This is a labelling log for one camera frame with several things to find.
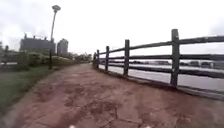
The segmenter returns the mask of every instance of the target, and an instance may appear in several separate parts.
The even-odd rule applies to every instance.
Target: walkway
[[[129,82],[84,64],[40,81],[5,122],[9,128],[223,128],[223,119],[223,101]]]

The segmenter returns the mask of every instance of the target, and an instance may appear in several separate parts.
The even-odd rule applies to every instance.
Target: wooden fence
[[[172,40],[160,43],[151,43],[138,46],[130,46],[130,41],[125,40],[125,46],[123,48],[109,50],[109,46],[106,46],[106,52],[101,52],[97,50],[93,58],[93,66],[99,68],[99,64],[105,65],[105,71],[108,72],[108,66],[123,68],[123,75],[128,76],[128,70],[141,70],[150,72],[161,72],[161,73],[171,73],[170,84],[177,86],[178,74],[185,75],[195,75],[195,76],[205,76],[211,78],[224,78],[224,73],[220,72],[210,72],[202,70],[192,70],[192,69],[180,69],[180,60],[214,60],[220,61],[224,60],[224,55],[215,54],[180,54],[180,45],[186,44],[201,44],[201,43],[224,43],[224,36],[213,36],[213,37],[200,37],[191,39],[179,40],[179,34],[177,29],[173,29]],[[152,48],[160,46],[172,46],[172,55],[141,55],[141,56],[130,56],[130,50],[141,49],[141,48]],[[124,51],[124,56],[110,57],[110,53]],[[106,54],[106,58],[100,58],[100,55]],[[123,65],[111,64],[111,59],[124,59]],[[166,68],[152,68],[152,67],[140,67],[140,66],[130,66],[129,60],[147,60],[147,59],[171,59],[172,69]]]

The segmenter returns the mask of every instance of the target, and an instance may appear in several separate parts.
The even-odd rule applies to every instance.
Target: street lamp
[[[52,23],[52,28],[51,28],[51,43],[53,46],[53,33],[54,33],[54,22],[55,22],[55,17],[58,11],[61,10],[61,7],[58,5],[52,6],[52,9],[54,10],[54,17],[53,17],[53,23]],[[50,49],[49,53],[49,69],[52,69],[52,48]]]
[[[51,41],[53,40],[55,17],[56,17],[57,12],[61,10],[61,7],[58,5],[54,5],[54,6],[52,6],[52,9],[54,10],[54,17],[53,17],[53,23],[52,23],[52,28],[51,28]]]

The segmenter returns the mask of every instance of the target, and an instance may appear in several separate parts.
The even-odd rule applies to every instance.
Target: grass
[[[28,71],[0,73],[0,115],[51,72],[47,67],[36,67]]]

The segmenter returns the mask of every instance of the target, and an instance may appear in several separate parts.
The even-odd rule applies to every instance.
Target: overcast sky
[[[222,0],[0,0],[0,40],[19,48],[24,33],[47,36],[51,31],[52,5],[62,10],[56,17],[54,38],[69,41],[69,51],[93,53],[124,46],[171,39],[178,28],[180,38],[224,35]],[[182,53],[224,53],[224,45],[181,47]],[[156,48],[133,54],[165,54],[170,48]]]

